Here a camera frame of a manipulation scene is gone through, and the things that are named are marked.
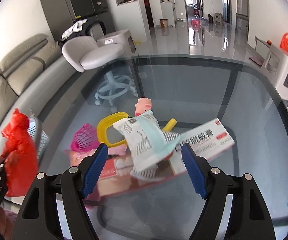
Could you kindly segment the person's left hand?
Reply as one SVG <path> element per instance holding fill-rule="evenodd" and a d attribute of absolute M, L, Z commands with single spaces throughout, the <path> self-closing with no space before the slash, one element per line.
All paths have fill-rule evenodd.
<path fill-rule="evenodd" d="M 17 214 L 0 207 L 0 234 L 6 240 L 11 240 Z"/>

